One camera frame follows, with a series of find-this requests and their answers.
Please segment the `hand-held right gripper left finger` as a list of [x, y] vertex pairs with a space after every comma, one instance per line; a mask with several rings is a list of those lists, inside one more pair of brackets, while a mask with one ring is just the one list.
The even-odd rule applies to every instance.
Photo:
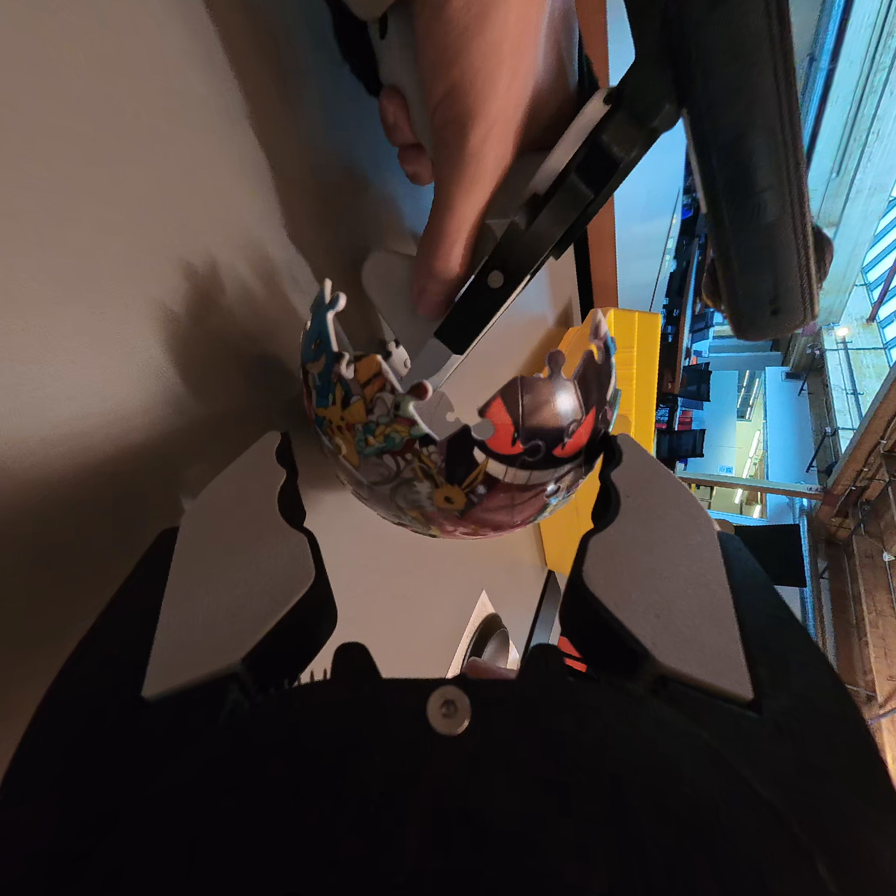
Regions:
[[142, 693], [230, 675], [259, 693], [296, 685], [337, 619], [292, 441], [266, 434], [185, 512]]

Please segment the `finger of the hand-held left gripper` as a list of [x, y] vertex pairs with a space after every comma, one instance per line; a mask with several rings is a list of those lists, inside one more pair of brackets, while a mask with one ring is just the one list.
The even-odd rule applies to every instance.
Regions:
[[498, 385], [499, 375], [531, 373], [537, 350], [554, 340], [550, 255], [536, 263], [485, 256], [441, 310], [409, 298], [409, 356], [413, 379], [443, 385], [452, 375], [471, 385], [474, 374]]
[[434, 336], [440, 321], [423, 316], [414, 303], [415, 261], [402, 252], [371, 252], [363, 264], [364, 291], [379, 317], [382, 341], [399, 340], [410, 357], [448, 357]]

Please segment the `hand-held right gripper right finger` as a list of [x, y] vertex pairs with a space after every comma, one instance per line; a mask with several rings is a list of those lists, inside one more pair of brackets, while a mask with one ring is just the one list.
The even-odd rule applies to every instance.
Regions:
[[599, 489], [564, 589], [562, 635], [593, 673], [753, 700], [710, 516], [631, 436], [600, 444]]

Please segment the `half-built puzzle ball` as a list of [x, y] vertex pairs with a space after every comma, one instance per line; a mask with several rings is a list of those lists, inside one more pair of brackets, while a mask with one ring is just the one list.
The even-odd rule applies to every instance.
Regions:
[[539, 523], [603, 456], [620, 400], [615, 342], [600, 310], [568, 331], [535, 375], [515, 375], [463, 419], [428, 379], [396, 380], [378, 352], [351, 351], [331, 280], [300, 347], [308, 417], [354, 497], [434, 539], [485, 539]]

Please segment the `person's left hand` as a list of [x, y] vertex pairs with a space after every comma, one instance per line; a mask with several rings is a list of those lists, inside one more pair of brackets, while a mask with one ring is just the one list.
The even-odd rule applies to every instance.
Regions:
[[468, 278], [487, 208], [518, 154], [550, 149], [577, 113], [578, 17], [569, 1], [409, 7], [429, 148], [400, 91], [384, 88], [379, 112], [408, 179], [434, 186], [412, 299], [438, 318]]

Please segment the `black square panel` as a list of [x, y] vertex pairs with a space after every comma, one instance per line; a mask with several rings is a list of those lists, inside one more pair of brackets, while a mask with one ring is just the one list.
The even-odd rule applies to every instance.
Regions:
[[734, 525], [734, 534], [776, 587], [806, 588], [805, 552], [797, 523]]

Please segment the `pale wooden beam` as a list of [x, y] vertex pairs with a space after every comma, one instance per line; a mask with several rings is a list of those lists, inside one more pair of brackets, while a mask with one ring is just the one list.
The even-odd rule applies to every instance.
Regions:
[[688, 486], [727, 488], [741, 491], [756, 491], [763, 495], [775, 495], [809, 501], [822, 501], [826, 489], [817, 485], [794, 484], [767, 479], [729, 476], [726, 474], [678, 474], [678, 479]]

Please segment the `grey flat slab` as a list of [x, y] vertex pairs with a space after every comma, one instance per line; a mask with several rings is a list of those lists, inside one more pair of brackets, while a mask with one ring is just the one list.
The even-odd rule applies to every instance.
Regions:
[[528, 656], [533, 647], [542, 644], [556, 644], [558, 635], [554, 635], [554, 628], [558, 625], [562, 594], [563, 589], [557, 574], [548, 570], [521, 654], [523, 658]]

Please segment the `dark padded object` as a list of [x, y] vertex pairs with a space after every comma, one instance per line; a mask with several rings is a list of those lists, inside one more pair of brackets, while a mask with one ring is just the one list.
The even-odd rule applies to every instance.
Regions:
[[737, 339], [781, 339], [818, 315], [790, 8], [681, 2], [679, 91], [718, 298]]

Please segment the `printed instruction sheet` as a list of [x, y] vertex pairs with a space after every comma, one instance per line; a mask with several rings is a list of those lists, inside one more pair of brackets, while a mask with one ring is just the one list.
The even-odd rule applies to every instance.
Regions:
[[446, 678], [459, 676], [472, 658], [511, 672], [516, 672], [521, 665], [520, 654], [509, 630], [485, 590], [476, 602]]

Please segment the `yellow plastic bin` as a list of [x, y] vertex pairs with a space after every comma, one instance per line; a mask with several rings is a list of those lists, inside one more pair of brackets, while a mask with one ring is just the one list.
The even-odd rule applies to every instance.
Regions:
[[[653, 313], [619, 308], [601, 309], [601, 313], [616, 343], [616, 382], [621, 391], [612, 432], [629, 435], [653, 454], [661, 319]], [[591, 528], [601, 464], [539, 525], [546, 565], [560, 576], [570, 573], [581, 537]]]

